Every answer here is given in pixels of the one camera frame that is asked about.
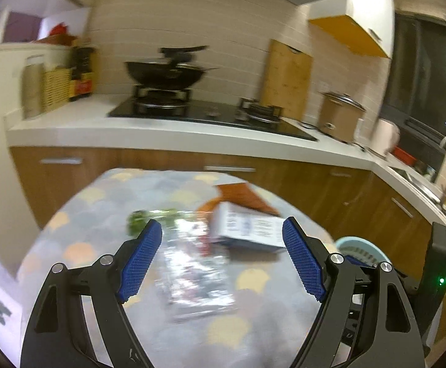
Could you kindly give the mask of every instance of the metal screw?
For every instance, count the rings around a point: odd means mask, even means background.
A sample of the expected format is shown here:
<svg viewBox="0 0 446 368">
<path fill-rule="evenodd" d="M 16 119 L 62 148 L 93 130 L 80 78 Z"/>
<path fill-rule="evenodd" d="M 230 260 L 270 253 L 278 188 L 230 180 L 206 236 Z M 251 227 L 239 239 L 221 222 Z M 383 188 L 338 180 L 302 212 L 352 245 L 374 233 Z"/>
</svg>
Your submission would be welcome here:
<svg viewBox="0 0 446 368">
<path fill-rule="evenodd" d="M 62 263 L 56 263 L 55 265 L 52 266 L 52 272 L 54 274 L 57 274 L 58 272 L 61 272 L 63 270 L 63 264 Z"/>
<path fill-rule="evenodd" d="M 342 264 L 344 262 L 344 258 L 339 253 L 330 255 L 330 260 L 335 264 Z"/>
<path fill-rule="evenodd" d="M 385 271 L 385 272 L 390 272 L 392 271 L 392 265 L 390 263 L 387 262 L 382 262 L 379 264 L 379 267 Z"/>
<path fill-rule="evenodd" d="M 114 261 L 114 257 L 112 255 L 104 255 L 100 258 L 101 265 L 109 265 Z"/>
</svg>

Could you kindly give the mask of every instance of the gas stove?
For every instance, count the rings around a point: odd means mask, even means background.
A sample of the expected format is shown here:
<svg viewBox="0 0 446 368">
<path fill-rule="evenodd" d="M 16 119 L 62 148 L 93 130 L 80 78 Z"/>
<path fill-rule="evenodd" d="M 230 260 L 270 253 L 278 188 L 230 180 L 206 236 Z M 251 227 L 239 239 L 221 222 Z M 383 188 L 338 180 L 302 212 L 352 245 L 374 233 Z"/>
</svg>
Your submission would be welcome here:
<svg viewBox="0 0 446 368">
<path fill-rule="evenodd" d="M 146 90 L 135 86 L 134 95 L 108 113 L 110 117 L 144 117 L 192 121 L 236 128 L 247 128 L 318 141 L 315 137 L 281 119 L 281 108 L 262 106 L 242 98 L 238 106 L 193 100 L 190 90 L 178 92 Z"/>
</svg>

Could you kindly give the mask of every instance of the patterned tablecloth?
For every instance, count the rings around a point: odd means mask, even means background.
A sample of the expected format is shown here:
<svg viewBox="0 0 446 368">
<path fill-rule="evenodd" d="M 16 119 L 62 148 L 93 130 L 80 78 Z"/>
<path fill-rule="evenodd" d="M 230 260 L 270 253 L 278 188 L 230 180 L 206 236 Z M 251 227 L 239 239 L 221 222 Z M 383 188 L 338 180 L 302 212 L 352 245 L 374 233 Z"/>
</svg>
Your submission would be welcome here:
<svg viewBox="0 0 446 368">
<path fill-rule="evenodd" d="M 126 218 L 134 210 L 196 210 L 217 197 L 214 185 L 242 180 L 227 174 L 113 169 L 74 196 L 50 220 L 18 271 L 23 291 L 22 336 L 50 267 L 93 263 L 128 240 Z M 282 217 L 295 216 L 303 230 L 332 251 L 328 233 L 276 195 L 253 186 Z M 139 293 L 124 304 L 148 357 L 158 368 L 287 368 L 319 309 L 306 293 L 284 251 L 230 251 L 227 266 L 234 312 L 173 322 L 152 267 Z M 90 337 L 99 361 L 111 364 L 99 334 L 91 299 L 84 299 Z"/>
</svg>

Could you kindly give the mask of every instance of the white box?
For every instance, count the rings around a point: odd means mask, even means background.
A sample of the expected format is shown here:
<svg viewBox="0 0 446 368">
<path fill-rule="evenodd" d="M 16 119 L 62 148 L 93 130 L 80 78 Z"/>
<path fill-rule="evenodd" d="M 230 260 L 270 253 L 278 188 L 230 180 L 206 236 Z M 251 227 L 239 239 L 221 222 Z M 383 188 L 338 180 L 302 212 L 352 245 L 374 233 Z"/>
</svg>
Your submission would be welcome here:
<svg viewBox="0 0 446 368">
<path fill-rule="evenodd" d="M 284 219 L 221 202 L 211 218 L 211 242 L 228 246 L 276 251 L 285 248 L 282 227 Z"/>
</svg>

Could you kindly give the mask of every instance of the kettle handle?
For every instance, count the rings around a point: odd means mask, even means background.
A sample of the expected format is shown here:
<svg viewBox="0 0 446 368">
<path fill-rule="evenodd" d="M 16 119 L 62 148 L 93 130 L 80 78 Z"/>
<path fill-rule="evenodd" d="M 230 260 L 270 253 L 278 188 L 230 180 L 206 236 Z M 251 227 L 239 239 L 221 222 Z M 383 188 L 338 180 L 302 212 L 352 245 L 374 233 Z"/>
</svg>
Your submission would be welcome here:
<svg viewBox="0 0 446 368">
<path fill-rule="evenodd" d="M 396 126 L 394 124 L 393 124 L 393 126 L 394 126 L 394 132 L 392 133 L 392 139 L 390 140 L 390 148 L 387 153 L 392 152 L 400 141 L 400 130 L 399 130 L 398 126 Z"/>
</svg>

